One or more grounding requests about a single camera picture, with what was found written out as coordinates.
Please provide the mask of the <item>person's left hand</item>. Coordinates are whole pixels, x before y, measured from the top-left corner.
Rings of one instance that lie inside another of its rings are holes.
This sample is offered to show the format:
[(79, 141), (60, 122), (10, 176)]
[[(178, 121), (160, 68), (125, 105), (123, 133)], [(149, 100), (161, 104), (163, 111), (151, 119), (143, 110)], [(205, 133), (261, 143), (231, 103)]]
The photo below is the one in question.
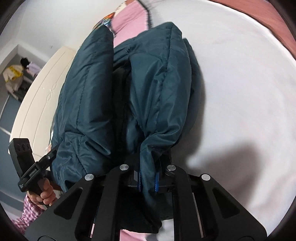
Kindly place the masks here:
[(30, 201), (36, 204), (39, 208), (45, 210), (46, 206), (51, 206), (57, 200), (56, 194), (52, 185), (47, 178), (44, 179), (43, 192), (41, 195), (37, 195), (34, 192), (28, 191), (27, 196)]

